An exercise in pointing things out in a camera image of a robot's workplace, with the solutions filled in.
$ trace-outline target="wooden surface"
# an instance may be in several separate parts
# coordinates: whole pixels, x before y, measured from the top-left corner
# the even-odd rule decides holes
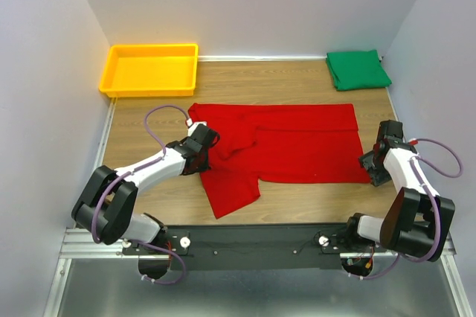
[[[376,139],[379,122],[393,118],[384,89],[337,92],[324,61],[199,63],[192,97],[119,99],[104,164],[123,167],[160,149],[146,133],[144,115],[174,103],[298,104],[353,103],[364,152]],[[165,142],[186,136],[183,115],[164,109],[149,125]],[[166,224],[235,224],[273,222],[345,222],[355,212],[384,217],[396,192],[391,183],[375,188],[362,184],[290,185],[260,181],[261,197],[219,220],[213,216],[199,175],[169,179],[138,198],[135,211]]]

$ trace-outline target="yellow plastic bin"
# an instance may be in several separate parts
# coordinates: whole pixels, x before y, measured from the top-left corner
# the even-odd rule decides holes
[[[192,96],[197,44],[113,45],[99,90],[109,97]]]

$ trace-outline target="folded green towel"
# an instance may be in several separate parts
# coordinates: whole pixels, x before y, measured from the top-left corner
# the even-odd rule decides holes
[[[326,63],[339,91],[384,88],[392,83],[380,65],[377,51],[327,53]]]

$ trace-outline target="gray wall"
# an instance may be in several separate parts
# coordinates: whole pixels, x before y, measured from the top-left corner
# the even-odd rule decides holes
[[[0,315],[41,316],[107,105],[86,0],[0,0]]]
[[[383,61],[393,80],[390,94],[406,133],[450,144],[466,165],[460,179],[446,179],[426,171],[440,194],[456,203],[451,233],[457,266],[473,310],[476,310],[475,23],[475,0],[417,0]],[[448,155],[420,146],[432,161],[447,170],[455,170]]]
[[[111,44],[197,42],[207,55],[384,54],[415,0],[88,0]]]

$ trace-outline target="wire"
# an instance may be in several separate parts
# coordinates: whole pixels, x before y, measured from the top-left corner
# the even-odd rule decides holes
[[[430,161],[428,161],[428,160],[426,160],[426,159],[424,159],[420,156],[414,156],[410,160],[410,166],[411,166],[412,171],[414,172],[414,175],[415,175],[416,179],[418,180],[419,184],[422,186],[423,190],[425,191],[425,193],[428,195],[428,198],[430,199],[431,207],[433,208],[433,212],[434,212],[434,225],[435,225],[433,245],[431,246],[430,250],[428,250],[428,252],[425,255],[423,255],[422,257],[415,258],[415,257],[408,256],[406,254],[402,254],[402,256],[405,259],[407,259],[409,261],[412,261],[414,263],[422,263],[423,261],[429,260],[434,255],[436,250],[438,249],[438,245],[440,244],[440,238],[441,238],[440,209],[438,208],[437,200],[436,200],[435,196],[433,195],[433,193],[431,192],[431,189],[425,183],[425,180],[423,179],[422,175],[419,173],[417,165],[416,165],[415,162],[416,161],[421,161],[423,163],[426,163],[429,167],[433,168],[439,174],[441,174],[444,177],[448,177],[448,178],[458,178],[463,174],[463,171],[464,171],[463,163],[462,163],[460,157],[449,146],[447,146],[447,145],[445,145],[445,144],[443,144],[439,141],[432,140],[430,138],[417,138],[415,140],[412,140],[412,142],[416,142],[416,143],[418,143],[419,141],[431,142],[432,144],[436,144],[438,146],[441,146],[441,147],[445,148],[456,159],[456,162],[458,163],[459,170],[455,174],[450,174],[450,173],[443,172],[441,169],[436,167],[433,163],[431,163]]]
[[[375,249],[373,248],[373,246],[370,247],[372,249],[372,254],[370,256],[370,260],[369,260],[369,263],[372,264],[373,263],[373,256],[375,254]]]
[[[348,263],[348,264],[346,264],[346,266],[352,266],[352,265],[358,263],[365,254],[366,254],[365,252],[362,252],[358,257],[351,257],[348,260],[351,260],[352,263]]]
[[[156,280],[154,278],[150,278],[147,275],[143,275],[142,278],[144,280],[148,280],[148,281],[152,282],[153,284],[158,284],[158,285],[173,285],[173,284],[177,284],[178,282],[180,282],[181,280],[184,279],[185,275],[187,274],[187,265],[185,265],[184,260],[176,252],[173,252],[172,250],[167,250],[167,249],[164,249],[164,248],[159,248],[158,246],[151,245],[149,243],[145,243],[144,241],[140,241],[140,240],[131,240],[131,241],[134,242],[134,243],[137,243],[137,244],[141,244],[142,246],[145,246],[146,248],[153,249],[153,250],[156,250],[158,252],[164,252],[166,254],[172,255],[181,264],[181,274],[175,280],[162,281],[162,280]]]
[[[395,261],[392,262],[392,264],[388,268],[386,268],[382,272],[379,272],[378,274],[370,275],[370,276],[357,276],[357,275],[353,275],[353,276],[355,276],[356,278],[360,278],[361,280],[375,280],[376,278],[381,278],[382,276],[385,276],[387,273],[389,273],[397,265],[399,260],[400,260],[400,255],[398,254],[395,258]]]
[[[104,201],[106,200],[106,197],[111,193],[111,191],[115,188],[116,184],[121,182],[123,179],[125,179],[126,177],[128,176],[131,176],[132,174],[140,171],[140,170],[143,170],[144,168],[147,168],[147,167],[150,167],[152,166],[153,164],[156,164],[158,162],[160,162],[164,157],[165,157],[165,154],[166,154],[166,150],[167,148],[165,147],[165,144],[164,142],[162,142],[162,140],[150,129],[149,127],[149,124],[147,123],[147,119],[149,118],[149,116],[153,113],[153,112],[156,112],[157,110],[159,109],[163,109],[163,108],[166,108],[166,107],[171,107],[171,108],[174,108],[174,109],[177,109],[178,111],[180,111],[181,113],[184,114],[185,118],[186,118],[186,122],[188,123],[190,121],[190,116],[188,115],[188,113],[182,109],[181,107],[179,106],[176,106],[176,105],[172,105],[172,104],[166,104],[166,105],[160,105],[160,106],[157,106],[155,107],[154,109],[150,110],[148,113],[146,113],[145,117],[144,117],[144,126],[145,126],[145,129],[146,131],[149,133],[149,135],[152,136],[152,138],[154,138],[158,144],[161,146],[162,148],[162,156],[156,158],[156,159],[153,159],[152,161],[149,161],[147,163],[144,163],[138,167],[136,167],[133,171],[129,171],[129,172],[125,172],[124,174],[122,174],[121,176],[117,177],[115,180],[113,180],[108,186],[107,188],[104,190],[104,192],[101,194],[101,197],[99,198],[99,201],[97,202],[97,205],[96,205],[96,209],[94,210],[94,214],[93,214],[93,217],[92,217],[92,221],[91,221],[91,233],[92,233],[92,239],[95,243],[99,244],[101,242],[98,234],[97,234],[97,220],[99,218],[99,213],[100,213],[100,210],[101,208],[103,207],[103,204],[104,204]],[[176,284],[177,282],[179,282],[184,274],[186,273],[186,267],[185,267],[185,263],[184,261],[175,253],[173,252],[172,250],[167,250],[167,249],[163,249],[163,248],[159,248],[157,246],[153,246],[153,245],[150,245],[149,243],[145,243],[144,241],[139,241],[139,240],[136,240],[137,243],[140,243],[141,245],[143,246],[146,246],[150,249],[155,249],[157,251],[160,251],[160,252],[166,252],[167,254],[169,255],[172,255],[173,257],[177,258],[178,261],[180,262],[180,264],[182,265],[183,267],[183,270],[182,270],[182,275],[180,276],[180,278],[178,278],[177,280],[175,281],[172,281],[172,282],[167,282],[167,283],[161,283],[160,281],[153,281],[153,282],[156,282],[157,284],[166,284],[166,285],[169,285],[169,284]]]
[[[170,241],[167,241],[167,250],[172,250],[172,244],[170,243]],[[169,263],[172,261],[172,255],[169,254]]]
[[[319,231],[318,231],[317,233],[315,233],[315,235],[314,235],[314,237],[312,238],[312,240],[314,241],[314,244],[315,244],[318,248],[321,248],[321,247],[322,247],[321,244],[320,244],[318,241],[316,241],[316,239],[315,239],[318,235],[319,235]]]

